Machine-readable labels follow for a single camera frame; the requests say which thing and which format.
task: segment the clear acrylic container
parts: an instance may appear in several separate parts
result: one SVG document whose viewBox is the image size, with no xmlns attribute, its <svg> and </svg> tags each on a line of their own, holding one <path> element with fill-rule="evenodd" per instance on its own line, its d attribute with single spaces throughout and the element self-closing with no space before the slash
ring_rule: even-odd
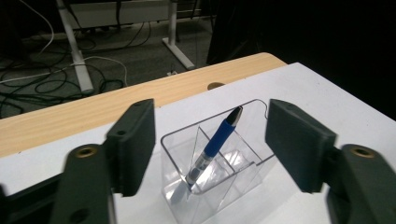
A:
<svg viewBox="0 0 396 224">
<path fill-rule="evenodd" d="M 192 188 L 186 175 L 232 109 L 161 139 L 163 196 L 178 223 L 204 222 L 257 187 L 275 164 L 264 140 L 267 105 L 254 100 L 242 107 L 235 130 Z"/>
</svg>

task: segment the white tabletop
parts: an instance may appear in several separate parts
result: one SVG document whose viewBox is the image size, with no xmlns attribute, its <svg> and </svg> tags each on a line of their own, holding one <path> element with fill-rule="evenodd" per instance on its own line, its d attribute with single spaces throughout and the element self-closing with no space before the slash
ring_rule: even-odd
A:
<svg viewBox="0 0 396 224">
<path fill-rule="evenodd" d="M 253 99 L 279 99 L 299 106 L 338 134 L 336 146 L 357 144 L 380 152 L 396 169 L 396 122 L 299 63 L 248 77 L 156 108 L 157 145 L 141 189 L 115 196 L 119 223 L 175 223 L 161 195 L 161 144 L 166 133 Z M 11 194 L 59 174 L 68 151 L 101 144 L 112 124 L 0 159 L 0 182 Z M 280 163 L 262 184 L 205 223 L 330 223 L 325 196 L 301 193 Z"/>
</svg>

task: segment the blue pen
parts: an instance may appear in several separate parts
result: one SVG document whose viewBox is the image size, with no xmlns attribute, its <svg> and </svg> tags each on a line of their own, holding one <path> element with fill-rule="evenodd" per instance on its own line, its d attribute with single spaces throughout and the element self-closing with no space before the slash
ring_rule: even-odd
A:
<svg viewBox="0 0 396 224">
<path fill-rule="evenodd" d="M 222 145 L 225 143 L 230 134 L 235 130 L 236 123 L 242 114 L 242 106 L 238 106 L 231 112 L 231 114 L 220 124 L 218 130 L 207 143 L 204 151 L 199 156 L 198 160 L 192 166 L 189 174 L 186 176 L 186 181 L 192 187 L 199 176 L 204 172 L 206 167 L 212 162 L 213 158 L 218 154 Z"/>
</svg>

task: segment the wooden surface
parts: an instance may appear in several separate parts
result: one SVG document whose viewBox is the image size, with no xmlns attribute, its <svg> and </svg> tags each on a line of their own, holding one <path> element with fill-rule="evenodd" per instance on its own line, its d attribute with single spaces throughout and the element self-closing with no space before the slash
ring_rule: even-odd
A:
<svg viewBox="0 0 396 224">
<path fill-rule="evenodd" d="M 210 83 L 227 84 L 283 65 L 275 56 L 260 53 L 0 119 L 0 157 L 114 122 L 140 100 L 154 98 L 155 106 L 162 106 L 207 91 Z"/>
</svg>

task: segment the black backdrop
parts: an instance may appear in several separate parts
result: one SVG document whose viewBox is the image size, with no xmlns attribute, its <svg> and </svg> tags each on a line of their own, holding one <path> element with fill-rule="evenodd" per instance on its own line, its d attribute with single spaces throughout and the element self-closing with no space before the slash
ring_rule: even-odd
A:
<svg viewBox="0 0 396 224">
<path fill-rule="evenodd" d="M 262 51 L 304 64 L 396 120 L 395 1 L 221 0 L 207 62 Z"/>
</svg>

